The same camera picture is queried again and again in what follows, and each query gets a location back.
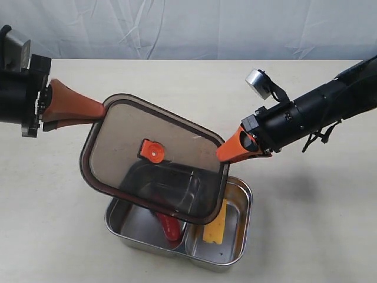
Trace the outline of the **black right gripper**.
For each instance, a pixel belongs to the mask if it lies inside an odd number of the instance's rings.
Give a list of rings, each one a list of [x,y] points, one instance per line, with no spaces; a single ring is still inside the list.
[[[260,146],[278,153],[299,139],[300,113],[295,103],[279,103],[271,108],[258,108],[244,118],[235,134],[216,150],[216,156],[220,162],[230,164],[268,158],[272,154],[263,152]]]

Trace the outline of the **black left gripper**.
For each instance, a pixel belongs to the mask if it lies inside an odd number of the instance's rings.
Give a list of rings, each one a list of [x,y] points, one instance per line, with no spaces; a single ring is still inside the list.
[[[1,70],[1,122],[19,124],[23,137],[36,138],[39,122],[42,131],[93,124],[100,121],[105,108],[67,87],[58,79],[47,86],[52,59],[31,56],[29,68],[20,72]]]

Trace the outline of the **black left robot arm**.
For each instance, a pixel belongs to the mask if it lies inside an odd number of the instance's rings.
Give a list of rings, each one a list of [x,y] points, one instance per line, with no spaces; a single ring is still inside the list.
[[[78,124],[92,124],[105,115],[102,103],[86,97],[54,78],[52,59],[33,54],[29,68],[1,70],[1,122],[19,124],[23,137],[36,138]]]

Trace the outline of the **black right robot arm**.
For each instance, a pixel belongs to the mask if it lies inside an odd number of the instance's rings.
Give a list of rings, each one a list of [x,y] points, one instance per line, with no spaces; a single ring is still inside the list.
[[[269,157],[306,137],[309,143],[326,143],[333,128],[343,120],[376,108],[376,58],[361,61],[333,80],[298,97],[289,99],[285,90],[262,70],[255,69],[247,83],[259,96],[273,96],[276,105],[261,107],[243,119],[235,134],[213,153],[189,150],[189,160],[200,163],[236,163]],[[48,103],[42,115],[44,131],[76,124],[101,123],[116,100],[129,100],[133,107],[175,126],[203,136],[204,128],[131,94],[116,94],[104,103],[81,95],[58,80],[51,80]]]

